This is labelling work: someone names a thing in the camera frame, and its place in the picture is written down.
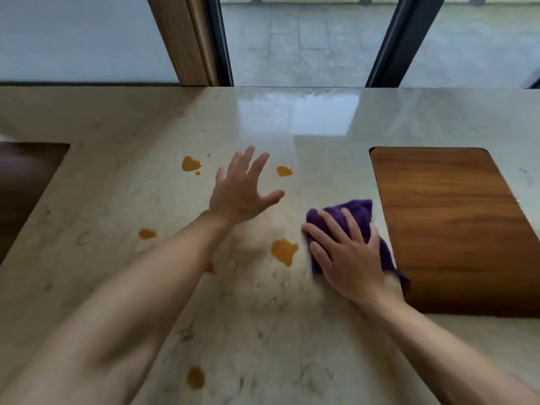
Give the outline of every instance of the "stone tile floor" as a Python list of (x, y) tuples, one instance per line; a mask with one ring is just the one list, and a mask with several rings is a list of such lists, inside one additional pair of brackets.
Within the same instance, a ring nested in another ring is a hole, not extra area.
[[(364, 86), (395, 5), (221, 6), (235, 86)], [(540, 6), (444, 5), (403, 87), (521, 87)]]

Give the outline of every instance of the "left hand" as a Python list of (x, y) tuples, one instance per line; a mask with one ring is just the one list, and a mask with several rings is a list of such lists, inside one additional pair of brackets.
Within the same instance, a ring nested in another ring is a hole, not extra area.
[(233, 224), (251, 220), (285, 196), (284, 190), (274, 190), (266, 196), (259, 194), (257, 183), (270, 154), (260, 155), (249, 169), (254, 151), (255, 148), (250, 146), (244, 154), (236, 152), (227, 170), (227, 176), (225, 170), (220, 167), (215, 177), (209, 210)]

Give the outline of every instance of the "purple cloth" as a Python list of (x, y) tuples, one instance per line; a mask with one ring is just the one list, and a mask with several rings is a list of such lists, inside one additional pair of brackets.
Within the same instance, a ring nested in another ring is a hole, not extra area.
[[(327, 211), (328, 213), (330, 213), (330, 215), (332, 215), (332, 217), (334, 217), (334, 220), (341, 226), (347, 236), (350, 237), (349, 227), (347, 225), (347, 222), (345, 221), (345, 217), (343, 217), (343, 215), (341, 214), (342, 208), (348, 209), (353, 215), (354, 220), (356, 220), (356, 223), (358, 223), (358, 227), (360, 227), (364, 242), (368, 243), (369, 238), (371, 237), (371, 229), (369, 227), (369, 224), (371, 223), (373, 208), (373, 202), (371, 201), (371, 199), (351, 200), (344, 204), (324, 208), (325, 211)], [(326, 226), (325, 221), (322, 219), (322, 217), (319, 216), (319, 213), (317, 213), (316, 209), (310, 209), (307, 212), (306, 221), (307, 223), (316, 225), (318, 228), (320, 228), (320, 230), (324, 231), (331, 238), (334, 238), (334, 236), (332, 236), (332, 233), (330, 233), (328, 226)], [(312, 241), (314, 241), (314, 238), (307, 234), (308, 244), (310, 244)], [(402, 284), (404, 282), (409, 282), (409, 280), (405, 276), (401, 275), (394, 267), (392, 255), (390, 254), (388, 245), (382, 239), (379, 246), (379, 254), (381, 256), (381, 267), (383, 271), (396, 272)], [(317, 260), (313, 256), (311, 256), (311, 271), (314, 274), (322, 274), (321, 266), (319, 265), (319, 263), (317, 263)]]

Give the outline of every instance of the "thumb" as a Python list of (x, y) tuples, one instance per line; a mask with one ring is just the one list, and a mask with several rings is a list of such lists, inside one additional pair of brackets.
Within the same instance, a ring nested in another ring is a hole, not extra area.
[(378, 252), (379, 244), (381, 242), (381, 238), (379, 237), (379, 231), (372, 223), (369, 224), (369, 229), (371, 230), (371, 236), (368, 241), (368, 247)]
[(270, 206), (277, 204), (283, 196), (285, 196), (285, 191), (281, 189), (274, 190), (273, 192), (267, 194), (266, 196), (261, 196), (260, 201), (261, 201), (262, 210), (266, 210)]

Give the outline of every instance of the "marble countertop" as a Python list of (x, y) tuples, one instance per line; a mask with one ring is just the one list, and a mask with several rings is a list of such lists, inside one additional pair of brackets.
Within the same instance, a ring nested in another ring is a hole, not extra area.
[[(71, 144), (0, 267), (0, 386), (98, 284), (206, 209), (217, 168), (253, 144), (271, 154), (262, 189), (286, 196), (226, 239), (135, 403), (437, 403), (312, 278), (300, 224), (311, 207), (372, 198), (388, 239), (369, 149), (467, 146), (489, 150), (540, 233), (538, 108), (540, 93), (517, 89), (0, 87), (0, 140)], [(270, 255), (281, 238), (300, 245), (291, 267)], [(540, 388), (540, 320), (432, 318)]]

